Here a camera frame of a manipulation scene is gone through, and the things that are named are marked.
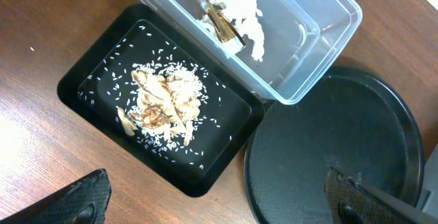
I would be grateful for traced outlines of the gold foil wrapper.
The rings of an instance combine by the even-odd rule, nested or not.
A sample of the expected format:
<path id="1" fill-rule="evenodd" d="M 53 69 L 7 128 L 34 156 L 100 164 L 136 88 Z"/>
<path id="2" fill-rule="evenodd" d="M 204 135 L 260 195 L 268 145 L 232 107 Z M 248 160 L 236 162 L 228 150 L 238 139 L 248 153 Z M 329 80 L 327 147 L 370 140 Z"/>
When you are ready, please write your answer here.
<path id="1" fill-rule="evenodd" d="M 232 24 L 208 0 L 197 0 L 197 2 L 212 22 L 216 38 L 222 43 L 224 49 L 232 54 L 241 51 L 246 43 Z"/>

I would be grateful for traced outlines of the food scraps with rice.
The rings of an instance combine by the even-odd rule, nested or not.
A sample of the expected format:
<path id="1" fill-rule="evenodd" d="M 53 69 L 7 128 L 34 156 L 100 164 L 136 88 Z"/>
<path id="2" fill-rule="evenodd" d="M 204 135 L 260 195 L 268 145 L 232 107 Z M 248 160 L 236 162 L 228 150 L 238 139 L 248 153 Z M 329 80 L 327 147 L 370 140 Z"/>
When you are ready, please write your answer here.
<path id="1" fill-rule="evenodd" d="M 205 172 L 240 102 L 148 21 L 139 21 L 77 89 L 78 99 L 160 160 Z"/>

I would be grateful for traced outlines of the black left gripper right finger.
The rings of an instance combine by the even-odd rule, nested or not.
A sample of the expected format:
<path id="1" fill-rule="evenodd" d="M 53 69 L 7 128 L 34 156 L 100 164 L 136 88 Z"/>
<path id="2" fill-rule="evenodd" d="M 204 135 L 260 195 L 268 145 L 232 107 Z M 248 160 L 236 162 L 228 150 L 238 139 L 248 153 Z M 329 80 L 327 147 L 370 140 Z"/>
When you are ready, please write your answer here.
<path id="1" fill-rule="evenodd" d="M 335 224 L 437 224 L 413 206 L 331 167 L 324 185 Z"/>

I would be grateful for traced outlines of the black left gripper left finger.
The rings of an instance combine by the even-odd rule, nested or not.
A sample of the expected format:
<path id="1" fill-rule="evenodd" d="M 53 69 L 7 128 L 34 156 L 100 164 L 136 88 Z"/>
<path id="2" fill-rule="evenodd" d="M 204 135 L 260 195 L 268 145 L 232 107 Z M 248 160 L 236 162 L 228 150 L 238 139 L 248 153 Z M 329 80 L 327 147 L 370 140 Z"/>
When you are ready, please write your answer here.
<path id="1" fill-rule="evenodd" d="M 105 169 L 97 169 L 2 223 L 103 224 L 112 188 Z"/>

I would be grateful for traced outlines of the white tissue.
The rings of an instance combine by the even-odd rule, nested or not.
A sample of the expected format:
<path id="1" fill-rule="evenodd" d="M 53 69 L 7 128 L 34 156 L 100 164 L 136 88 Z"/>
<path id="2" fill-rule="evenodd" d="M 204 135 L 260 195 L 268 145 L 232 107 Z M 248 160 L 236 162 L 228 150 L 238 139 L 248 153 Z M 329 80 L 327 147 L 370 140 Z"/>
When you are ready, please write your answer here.
<path id="1" fill-rule="evenodd" d="M 197 0 L 204 11 L 219 8 L 218 15 L 224 18 L 232 26 L 232 39 L 222 44 L 223 49 L 232 55 L 244 48 L 243 36 L 253 41 L 251 57 L 261 62 L 264 51 L 264 32 L 258 17 L 263 13 L 257 8 L 257 0 Z"/>

